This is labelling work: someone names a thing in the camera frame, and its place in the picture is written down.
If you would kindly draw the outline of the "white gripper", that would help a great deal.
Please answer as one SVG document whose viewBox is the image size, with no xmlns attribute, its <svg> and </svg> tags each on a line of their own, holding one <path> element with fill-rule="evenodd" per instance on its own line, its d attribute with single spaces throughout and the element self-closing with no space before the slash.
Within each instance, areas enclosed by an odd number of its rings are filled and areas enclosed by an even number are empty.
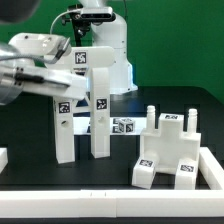
<svg viewBox="0 0 224 224">
<path fill-rule="evenodd" d="M 18 50 L 13 79 L 25 92 L 82 100 L 86 78 L 68 69 L 56 69 L 57 62 L 71 53 L 70 39 L 52 34 L 19 33 L 9 44 Z"/>
</svg>

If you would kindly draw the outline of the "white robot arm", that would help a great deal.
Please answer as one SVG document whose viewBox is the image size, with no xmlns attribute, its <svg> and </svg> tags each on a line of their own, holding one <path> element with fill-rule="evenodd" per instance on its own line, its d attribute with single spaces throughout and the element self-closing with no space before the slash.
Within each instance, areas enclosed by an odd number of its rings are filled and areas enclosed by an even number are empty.
<svg viewBox="0 0 224 224">
<path fill-rule="evenodd" d="M 78 0 L 81 7 L 69 13 L 77 22 L 89 23 L 99 38 L 94 46 L 73 47 L 70 40 L 52 33 L 19 33 L 0 43 L 0 105 L 22 92 L 82 100 L 87 78 L 79 69 L 125 65 L 125 22 L 107 5 L 108 0 Z"/>
</svg>

